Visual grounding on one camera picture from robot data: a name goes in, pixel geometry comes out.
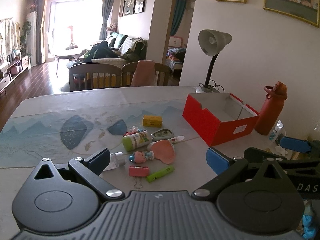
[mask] pink towel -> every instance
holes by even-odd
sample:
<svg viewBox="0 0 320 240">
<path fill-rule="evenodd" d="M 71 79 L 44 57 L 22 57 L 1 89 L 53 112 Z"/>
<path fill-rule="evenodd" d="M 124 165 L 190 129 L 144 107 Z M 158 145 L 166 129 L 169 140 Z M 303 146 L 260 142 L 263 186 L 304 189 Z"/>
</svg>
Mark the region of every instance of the pink towel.
<svg viewBox="0 0 320 240">
<path fill-rule="evenodd" d="M 131 87 L 149 87 L 155 84 L 155 62 L 139 60 L 137 69 L 133 74 Z"/>
</svg>

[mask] red water bottle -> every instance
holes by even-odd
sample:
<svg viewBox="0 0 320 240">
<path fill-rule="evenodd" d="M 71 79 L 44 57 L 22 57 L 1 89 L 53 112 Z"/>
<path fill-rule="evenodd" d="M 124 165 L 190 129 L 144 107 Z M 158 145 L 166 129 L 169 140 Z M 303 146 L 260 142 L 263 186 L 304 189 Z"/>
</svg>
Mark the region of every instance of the red water bottle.
<svg viewBox="0 0 320 240">
<path fill-rule="evenodd" d="M 266 95 L 266 101 L 262 106 L 260 118 L 258 119 L 254 129 L 259 134 L 268 135 L 275 122 L 278 120 L 284 106 L 284 101 L 288 96 L 287 86 L 280 81 L 278 81 L 273 87 L 265 86 L 264 90 L 268 94 Z"/>
</svg>

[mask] wooden floor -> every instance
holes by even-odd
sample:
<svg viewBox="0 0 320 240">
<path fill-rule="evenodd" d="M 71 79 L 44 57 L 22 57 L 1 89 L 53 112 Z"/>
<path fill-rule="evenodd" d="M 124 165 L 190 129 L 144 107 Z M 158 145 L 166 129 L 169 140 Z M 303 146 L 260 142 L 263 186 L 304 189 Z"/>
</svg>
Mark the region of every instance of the wooden floor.
<svg viewBox="0 0 320 240">
<path fill-rule="evenodd" d="M 25 99 L 44 95 L 60 94 L 70 91 L 68 69 L 65 66 L 68 60 L 59 62 L 58 77 L 56 76 L 57 63 L 49 62 L 25 70 L 0 95 L 0 131 L 7 120 Z M 181 71 L 176 70 L 170 76 L 168 85 L 178 86 Z"/>
</svg>

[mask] box label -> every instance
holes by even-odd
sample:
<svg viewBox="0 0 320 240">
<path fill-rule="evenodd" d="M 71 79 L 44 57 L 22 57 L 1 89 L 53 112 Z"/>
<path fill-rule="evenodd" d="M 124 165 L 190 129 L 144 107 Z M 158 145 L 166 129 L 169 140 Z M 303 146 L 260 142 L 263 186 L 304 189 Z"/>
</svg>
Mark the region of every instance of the box label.
<svg viewBox="0 0 320 240">
<path fill-rule="evenodd" d="M 237 127 L 237 128 L 235 129 L 235 131 L 233 132 L 233 134 L 243 132 L 246 127 L 247 127 L 247 124 L 246 124 L 246 125 L 243 125 L 243 126 Z"/>
</svg>

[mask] gray lamp shade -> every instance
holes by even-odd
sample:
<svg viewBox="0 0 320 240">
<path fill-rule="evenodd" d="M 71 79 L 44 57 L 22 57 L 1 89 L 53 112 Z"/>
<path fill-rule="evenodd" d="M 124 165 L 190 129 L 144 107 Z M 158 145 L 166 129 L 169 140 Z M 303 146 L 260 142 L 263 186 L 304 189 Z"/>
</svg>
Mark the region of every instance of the gray lamp shade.
<svg viewBox="0 0 320 240">
<path fill-rule="evenodd" d="M 215 56 L 232 40 L 229 33 L 215 30 L 202 30 L 199 33 L 199 45 L 208 56 Z"/>
</svg>

